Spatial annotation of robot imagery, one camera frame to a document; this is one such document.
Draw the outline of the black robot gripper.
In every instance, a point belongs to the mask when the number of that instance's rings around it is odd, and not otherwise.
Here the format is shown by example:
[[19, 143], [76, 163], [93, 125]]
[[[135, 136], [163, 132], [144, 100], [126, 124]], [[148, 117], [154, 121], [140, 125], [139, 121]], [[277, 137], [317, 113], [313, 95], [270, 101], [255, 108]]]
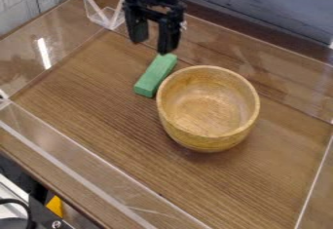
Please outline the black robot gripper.
[[178, 48], [184, 6], [179, 0], [124, 0], [123, 11], [130, 40], [134, 44], [148, 39], [148, 20], [159, 24], [158, 53]]

